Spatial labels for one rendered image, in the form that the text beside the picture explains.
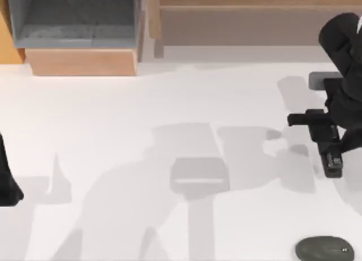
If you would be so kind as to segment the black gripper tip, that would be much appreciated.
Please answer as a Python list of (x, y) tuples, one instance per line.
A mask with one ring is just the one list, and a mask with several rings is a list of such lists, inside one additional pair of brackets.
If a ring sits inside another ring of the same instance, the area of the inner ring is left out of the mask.
[(24, 193), (16, 183), (7, 161), (3, 136), (0, 133), (0, 207), (16, 206)]

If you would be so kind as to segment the pale wooden drawer front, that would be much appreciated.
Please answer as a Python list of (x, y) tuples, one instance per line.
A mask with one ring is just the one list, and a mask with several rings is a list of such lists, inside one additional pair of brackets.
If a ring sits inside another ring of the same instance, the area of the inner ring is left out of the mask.
[(25, 50), (35, 76), (135, 76), (136, 49)]

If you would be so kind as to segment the dark grey computer mouse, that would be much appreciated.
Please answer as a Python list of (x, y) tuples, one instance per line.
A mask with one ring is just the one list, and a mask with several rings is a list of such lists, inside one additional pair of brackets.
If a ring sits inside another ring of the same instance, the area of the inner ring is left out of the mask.
[(355, 250), (343, 238), (314, 236), (303, 238), (295, 245), (295, 254), (300, 261), (354, 261)]

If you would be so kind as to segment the pale wooden open shelf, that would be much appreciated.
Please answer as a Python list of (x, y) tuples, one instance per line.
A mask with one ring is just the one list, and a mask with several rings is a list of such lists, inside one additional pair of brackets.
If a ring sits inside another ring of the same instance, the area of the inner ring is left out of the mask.
[(146, 0), (154, 56), (174, 47), (315, 47), (322, 23), (362, 0)]

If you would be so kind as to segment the orange wooden cupboard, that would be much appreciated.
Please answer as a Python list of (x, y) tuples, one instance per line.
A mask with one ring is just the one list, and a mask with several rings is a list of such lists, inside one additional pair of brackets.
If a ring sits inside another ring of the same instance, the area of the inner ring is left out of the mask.
[(8, 0), (0, 0), (0, 65), (20, 65), (25, 61), (25, 50), (14, 47)]

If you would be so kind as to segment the grey pierced drawer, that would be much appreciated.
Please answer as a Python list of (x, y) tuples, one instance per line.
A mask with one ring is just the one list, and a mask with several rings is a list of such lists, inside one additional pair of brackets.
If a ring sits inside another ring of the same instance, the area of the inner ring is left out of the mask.
[(8, 0), (17, 48), (134, 48), (141, 0)]

